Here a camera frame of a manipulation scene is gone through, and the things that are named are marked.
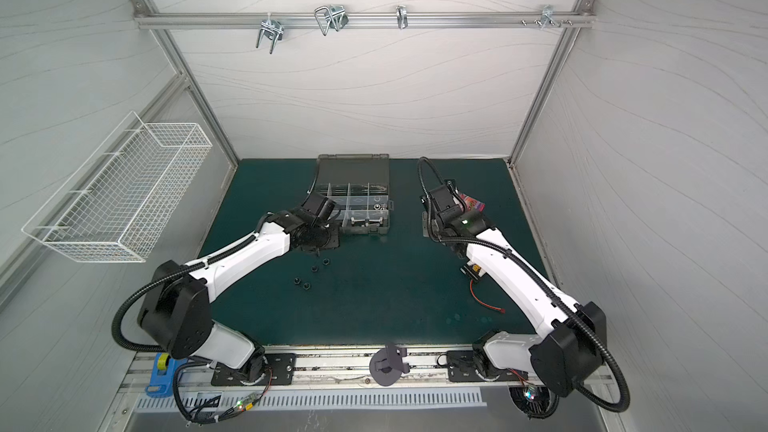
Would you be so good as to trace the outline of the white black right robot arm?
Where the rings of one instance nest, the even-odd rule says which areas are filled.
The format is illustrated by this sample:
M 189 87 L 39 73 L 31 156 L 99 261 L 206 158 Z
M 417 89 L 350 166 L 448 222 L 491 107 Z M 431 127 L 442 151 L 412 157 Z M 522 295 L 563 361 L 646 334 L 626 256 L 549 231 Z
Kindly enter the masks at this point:
M 430 239 L 463 256 L 490 277 L 524 313 L 536 337 L 515 340 L 492 334 L 481 355 L 497 369 L 533 373 L 550 393 L 577 391 L 598 407 L 626 411 L 631 403 L 627 379 L 607 344 L 607 319 L 593 302 L 579 303 L 533 267 L 479 210 L 460 201 L 453 187 L 425 189 Z

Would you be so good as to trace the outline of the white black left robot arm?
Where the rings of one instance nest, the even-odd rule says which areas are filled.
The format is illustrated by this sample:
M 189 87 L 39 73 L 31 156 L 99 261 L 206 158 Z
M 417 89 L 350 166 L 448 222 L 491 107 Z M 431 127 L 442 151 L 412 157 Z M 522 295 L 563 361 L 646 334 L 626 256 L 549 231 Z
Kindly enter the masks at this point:
M 134 352 L 202 358 L 230 369 L 257 360 L 257 345 L 213 319 L 212 304 L 229 287 L 292 250 L 320 251 L 332 240 L 336 204 L 316 192 L 296 208 L 263 215 L 255 230 L 185 264 L 169 260 L 152 281 L 119 306 L 111 324 L 114 342 Z

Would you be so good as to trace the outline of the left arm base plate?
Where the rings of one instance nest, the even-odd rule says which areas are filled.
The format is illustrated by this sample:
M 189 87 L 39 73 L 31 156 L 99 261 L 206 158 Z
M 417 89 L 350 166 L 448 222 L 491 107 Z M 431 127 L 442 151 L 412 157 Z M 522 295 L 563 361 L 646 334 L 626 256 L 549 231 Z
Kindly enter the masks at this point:
M 297 356 L 293 353 L 265 353 L 251 359 L 240 369 L 217 364 L 211 378 L 212 386 L 290 385 L 293 381 Z

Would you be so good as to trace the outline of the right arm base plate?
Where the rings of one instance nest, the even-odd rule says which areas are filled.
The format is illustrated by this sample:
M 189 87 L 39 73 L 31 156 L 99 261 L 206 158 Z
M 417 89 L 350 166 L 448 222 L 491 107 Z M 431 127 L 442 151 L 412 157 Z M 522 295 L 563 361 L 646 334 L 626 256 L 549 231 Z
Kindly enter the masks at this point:
M 520 378 L 510 370 L 481 367 L 480 359 L 472 350 L 448 350 L 439 354 L 435 365 L 446 372 L 449 383 L 512 383 L 520 385 Z

